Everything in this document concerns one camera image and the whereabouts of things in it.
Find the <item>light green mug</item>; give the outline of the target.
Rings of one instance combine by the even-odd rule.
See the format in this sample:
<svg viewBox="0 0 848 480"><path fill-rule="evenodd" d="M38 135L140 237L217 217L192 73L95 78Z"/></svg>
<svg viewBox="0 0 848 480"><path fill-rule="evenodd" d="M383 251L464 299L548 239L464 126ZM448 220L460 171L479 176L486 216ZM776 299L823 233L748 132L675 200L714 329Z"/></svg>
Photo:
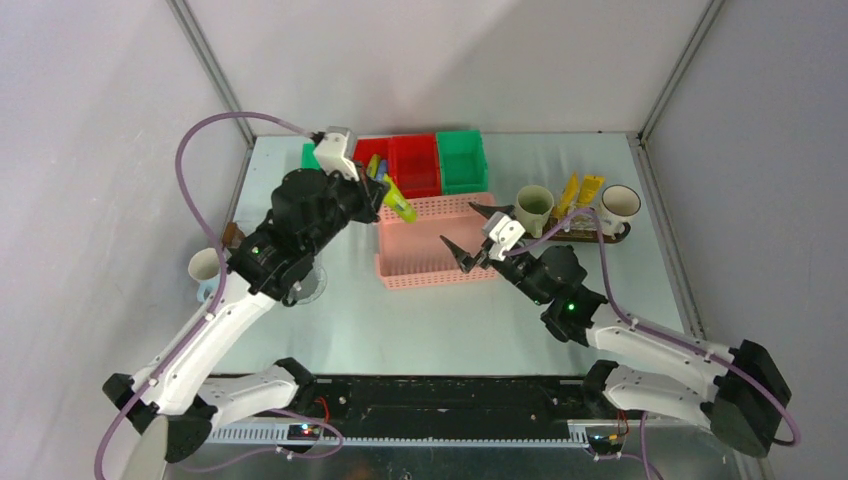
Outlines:
<svg viewBox="0 0 848 480"><path fill-rule="evenodd" d="M545 231L554 207L552 193L539 185L528 185L519 190L515 201L515 216L532 238L539 239Z"/></svg>

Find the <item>white mug dark rim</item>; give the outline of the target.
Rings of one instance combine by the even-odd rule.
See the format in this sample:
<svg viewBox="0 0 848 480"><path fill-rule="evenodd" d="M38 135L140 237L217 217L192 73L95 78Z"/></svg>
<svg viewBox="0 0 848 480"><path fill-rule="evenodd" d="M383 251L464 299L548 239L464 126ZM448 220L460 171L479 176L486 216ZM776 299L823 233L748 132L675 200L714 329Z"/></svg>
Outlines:
<svg viewBox="0 0 848 480"><path fill-rule="evenodd" d="M632 188L620 184L606 187L596 209L602 233L609 237L623 233L641 206L641 198Z"/></svg>

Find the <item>brown wooden toothbrush holder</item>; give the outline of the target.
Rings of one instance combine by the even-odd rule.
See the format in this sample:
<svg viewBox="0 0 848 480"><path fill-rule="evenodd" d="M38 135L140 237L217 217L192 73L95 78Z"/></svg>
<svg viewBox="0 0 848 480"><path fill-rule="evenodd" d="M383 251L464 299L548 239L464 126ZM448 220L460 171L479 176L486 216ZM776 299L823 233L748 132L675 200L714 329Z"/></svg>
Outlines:
<svg viewBox="0 0 848 480"><path fill-rule="evenodd" d="M221 243L226 252L233 252L241 246L246 237L236 222L228 222L222 232Z"/></svg>

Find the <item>white mug blue handle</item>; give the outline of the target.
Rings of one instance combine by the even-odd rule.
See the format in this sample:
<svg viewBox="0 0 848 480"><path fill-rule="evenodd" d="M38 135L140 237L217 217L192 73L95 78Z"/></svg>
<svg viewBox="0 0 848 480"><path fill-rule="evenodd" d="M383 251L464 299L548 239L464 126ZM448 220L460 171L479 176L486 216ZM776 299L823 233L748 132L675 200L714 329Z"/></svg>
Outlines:
<svg viewBox="0 0 848 480"><path fill-rule="evenodd" d="M217 291L220 271L217 251L212 247L200 250L191 257L187 273L197 284L196 298L199 303L204 303Z"/></svg>

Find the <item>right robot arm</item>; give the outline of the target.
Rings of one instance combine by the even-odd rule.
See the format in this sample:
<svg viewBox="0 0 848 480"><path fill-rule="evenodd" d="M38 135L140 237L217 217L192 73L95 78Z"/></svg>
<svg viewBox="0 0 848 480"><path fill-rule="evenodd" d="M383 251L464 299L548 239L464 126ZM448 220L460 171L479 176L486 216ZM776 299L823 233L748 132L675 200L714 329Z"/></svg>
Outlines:
<svg viewBox="0 0 848 480"><path fill-rule="evenodd" d="M684 420L710 431L739 453L765 458L775 445L795 446L797 424L786 408L791 390L768 350L744 340L728 347L686 336L623 309L610 289L584 284L586 270L570 245L535 256L521 245L525 230L513 206L471 208L485 217L476 254L442 241L460 270L492 268L545 310L540 319L557 340L637 359L640 371L616 361L597 361L583 380L585 411L606 418L639 410Z"/></svg>

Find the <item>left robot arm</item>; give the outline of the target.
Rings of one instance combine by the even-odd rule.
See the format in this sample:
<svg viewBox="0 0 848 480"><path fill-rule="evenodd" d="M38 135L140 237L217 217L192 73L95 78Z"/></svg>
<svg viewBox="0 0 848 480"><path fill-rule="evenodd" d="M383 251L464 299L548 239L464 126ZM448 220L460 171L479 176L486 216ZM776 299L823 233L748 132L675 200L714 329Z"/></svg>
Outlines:
<svg viewBox="0 0 848 480"><path fill-rule="evenodd" d="M177 463L219 427L272 409L304 416L316 403L314 375L292 358L236 378L209 377L223 355L261 316L281 303L297 304L297 284L318 254L349 223L378 221L389 191L385 182L316 169L288 173L271 194L264 220L230 250L219 289L177 338L133 375L114 373L102 391L143 433L158 417L169 420L165 459Z"/></svg>

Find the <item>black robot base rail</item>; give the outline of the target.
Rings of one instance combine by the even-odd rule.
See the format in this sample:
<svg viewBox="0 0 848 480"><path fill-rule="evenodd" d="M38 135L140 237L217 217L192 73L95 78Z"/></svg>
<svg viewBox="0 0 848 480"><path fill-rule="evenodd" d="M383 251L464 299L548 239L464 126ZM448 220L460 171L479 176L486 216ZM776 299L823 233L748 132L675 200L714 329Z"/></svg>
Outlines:
<svg viewBox="0 0 848 480"><path fill-rule="evenodd" d="M349 440L569 440L571 421L621 417L581 378L550 375L320 375L288 409Z"/></svg>

